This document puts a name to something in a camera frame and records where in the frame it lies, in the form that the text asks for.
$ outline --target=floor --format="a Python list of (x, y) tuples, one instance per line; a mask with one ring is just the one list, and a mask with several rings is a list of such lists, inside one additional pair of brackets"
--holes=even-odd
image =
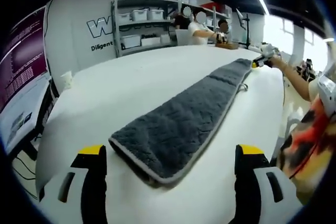
[[(285, 102), (283, 107), (284, 110), (282, 113), (282, 124), (279, 129), (280, 137), (284, 137), (285, 135), (287, 117), (291, 113), (296, 112), (297, 116), (302, 118), (309, 109), (309, 102), (304, 101), (294, 90), (294, 88), (285, 82)], [(39, 140), (35, 141), (33, 144), (38, 149)], [(17, 157), (21, 159), (22, 162), (17, 158), (13, 160), (13, 167), (16, 169), (15, 174), (22, 183), (22, 186), (28, 192), (32, 202), (37, 204), (38, 201), (34, 180), (35, 162), (29, 159), (29, 157), (24, 152), (20, 152)]]

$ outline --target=shelf unit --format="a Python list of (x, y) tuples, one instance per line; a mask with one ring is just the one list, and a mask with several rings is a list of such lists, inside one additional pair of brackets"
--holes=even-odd
[[(119, 8), (127, 8), (127, 7), (159, 7), (164, 10), (164, 17), (167, 16), (168, 10), (180, 10), (182, 8), (182, 5), (189, 6), (189, 7), (199, 7), (188, 3), (182, 3), (181, 1), (177, 0), (113, 0), (111, 2), (111, 14), (112, 14), (112, 33), (113, 33), (113, 44), (114, 49), (116, 50), (116, 57), (122, 57), (125, 55), (129, 55), (135, 52), (141, 52), (146, 50), (152, 50), (152, 49), (158, 49), (163, 47), (169, 47), (174, 46), (173, 43), (169, 44), (157, 44), (157, 45), (150, 45), (150, 46), (144, 46), (144, 47), (134, 47), (122, 50), (121, 49), (121, 38), (120, 38), (120, 27), (131, 27), (131, 26), (141, 26), (141, 25), (152, 25), (152, 24), (158, 24), (158, 25), (167, 25), (169, 26), (171, 24), (171, 20), (146, 20), (141, 22), (129, 22), (126, 24), (119, 24)], [(213, 21), (214, 24), (217, 24), (217, 18), (226, 18), (228, 17), (225, 14), (221, 14), (216, 12), (216, 8), (213, 7), (213, 10), (203, 8), (207, 15), (213, 15)]]

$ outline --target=gray towel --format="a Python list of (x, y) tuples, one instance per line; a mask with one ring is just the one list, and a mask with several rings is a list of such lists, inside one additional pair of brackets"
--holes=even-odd
[(216, 69), (113, 133), (111, 146), (148, 178), (176, 182), (210, 142), (250, 70), (251, 61), (246, 59)]

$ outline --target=window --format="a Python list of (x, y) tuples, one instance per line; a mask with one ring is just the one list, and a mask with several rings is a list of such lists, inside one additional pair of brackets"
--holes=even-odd
[(311, 30), (304, 29), (305, 50), (303, 59), (311, 59), (313, 70), (317, 73), (323, 71), (328, 63), (328, 48), (327, 44), (317, 34)]
[(263, 41), (271, 43), (287, 54), (293, 53), (294, 25), (290, 20), (277, 16), (265, 16)]

